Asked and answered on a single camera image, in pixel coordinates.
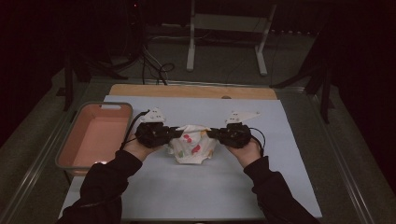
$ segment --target gray floor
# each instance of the gray floor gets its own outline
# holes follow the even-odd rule
[[[169,84],[266,87],[297,74],[314,40],[304,35],[270,34],[264,48],[267,77],[259,75],[252,43],[208,46],[199,42],[193,72],[186,71],[185,38],[157,38],[149,42],[148,52],[159,63],[175,65],[167,74]],[[141,62],[136,62],[120,71],[129,77],[123,82],[141,83],[141,68]],[[13,215],[8,218],[9,223],[53,223],[61,212],[68,184],[54,162],[61,143],[55,136],[65,134],[73,112],[63,112],[64,98],[56,96],[63,83],[61,71],[53,78],[53,88],[0,149],[0,210],[3,215]],[[76,83],[77,97],[72,107],[77,108],[81,102],[102,101],[114,83],[119,81],[99,74],[90,84]],[[326,125],[318,117],[316,97],[301,93],[300,87],[305,83],[302,80],[276,94],[285,107],[317,195],[323,213],[321,222],[396,223],[395,195],[337,89],[332,87],[333,107],[329,110],[330,124]],[[25,176],[29,171],[36,174],[34,178]]]

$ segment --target table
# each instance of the table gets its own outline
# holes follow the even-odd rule
[[[231,98],[240,97],[240,99],[207,99],[223,96],[224,92]],[[145,93],[149,97],[125,96],[144,95]],[[126,101],[133,105],[136,110],[134,114],[139,113],[139,110],[145,110],[146,108],[143,107],[146,105],[160,105],[165,116],[169,118],[170,125],[175,124],[172,123],[172,120],[177,122],[183,118],[176,112],[173,114],[166,112],[171,109],[178,111],[180,108],[177,107],[187,105],[188,101],[194,102],[190,106],[193,111],[196,111],[197,108],[206,111],[208,108],[222,104],[216,109],[218,111],[222,109],[225,112],[230,109],[230,106],[245,108],[246,105],[256,105],[257,107],[254,109],[260,110],[263,109],[260,103],[263,103],[264,111],[267,113],[263,122],[271,127],[271,132],[266,135],[269,139],[287,136],[286,138],[290,140],[277,139],[268,143],[267,153],[270,158],[274,161],[281,161],[279,158],[285,158],[282,162],[273,162],[270,167],[281,170],[287,182],[289,181],[288,184],[290,184],[291,191],[297,200],[304,206],[308,206],[307,209],[316,217],[321,216],[304,164],[301,158],[293,160],[293,158],[299,158],[300,154],[291,130],[284,128],[289,124],[284,119],[286,117],[284,111],[283,115],[280,115],[283,108],[276,99],[274,91],[255,88],[116,85],[113,86],[110,94],[106,97],[106,101]],[[270,100],[247,100],[249,95],[252,98]],[[200,98],[175,98],[175,96],[199,96]],[[224,114],[224,111],[211,114],[210,118],[207,113],[194,115],[194,118],[196,120],[205,118],[211,125],[222,125],[223,122],[219,121],[219,118]],[[280,123],[280,120],[274,123],[272,118],[276,116],[285,116],[282,117],[282,120],[286,123]],[[247,122],[247,125],[251,127],[258,125],[258,122],[258,120],[253,120],[250,123]],[[284,156],[282,148],[288,148],[288,157]],[[293,163],[292,166],[303,168],[303,172],[290,166],[290,161],[291,163],[295,161],[296,163]],[[285,172],[282,171],[282,167],[288,165],[289,169],[286,169]],[[82,181],[83,177],[74,178],[64,207],[78,199]],[[257,207],[255,195],[250,192],[251,187],[251,181],[243,174],[236,159],[224,148],[217,147],[214,157],[209,161],[204,161],[201,166],[177,165],[172,156],[166,155],[160,150],[150,155],[142,169],[130,179],[130,187],[122,195],[122,218],[127,220],[246,220],[263,218],[262,212]]]
[[[262,41],[255,47],[255,52],[260,75],[268,75],[264,58],[262,56],[262,50],[268,37],[275,11],[276,4],[272,4],[271,10],[266,18],[201,14],[195,13],[195,0],[191,0],[190,44],[187,57],[187,70],[192,71],[194,69],[195,29],[209,29],[262,33]]]

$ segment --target electrical cable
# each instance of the electrical cable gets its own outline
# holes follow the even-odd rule
[[[257,131],[262,135],[262,144],[259,144],[260,146],[260,154],[263,157],[264,156],[264,148],[265,148],[265,135],[262,131],[256,129],[256,128],[249,128],[251,130]],[[258,143],[260,143],[260,140],[258,138],[256,138],[255,136],[251,135],[251,137],[256,140]]]
[[[139,119],[139,118],[142,117],[142,116],[147,115],[148,112],[149,112],[149,110],[146,111],[146,112],[140,112],[136,117],[134,117],[134,120],[132,120],[131,125],[130,125],[129,128],[128,128],[128,131],[127,131],[126,134],[125,134],[124,140],[123,140],[122,143],[121,143],[120,150],[123,150],[123,149],[125,148],[125,145],[126,145],[127,143],[129,143],[129,142],[131,142],[131,141],[134,141],[134,139],[128,140],[129,135],[131,134],[131,130],[132,130],[132,128],[134,127],[134,124],[137,122],[137,119]]]

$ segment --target metal stand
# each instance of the metal stand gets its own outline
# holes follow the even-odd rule
[[[191,26],[190,26],[190,46],[187,56],[187,71],[194,69],[195,29],[222,30],[222,31],[241,31],[262,33],[262,41],[255,47],[257,63],[260,69],[260,75],[266,76],[267,68],[265,66],[262,50],[268,37],[271,23],[276,11],[276,5],[271,6],[270,13],[267,18],[254,17],[235,17],[225,15],[208,15],[195,14],[195,0],[191,0]]]

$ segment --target plastic tray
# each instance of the plastic tray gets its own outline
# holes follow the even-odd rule
[[[58,152],[56,164],[71,175],[85,175],[95,163],[113,160],[132,114],[127,103],[83,105]]]

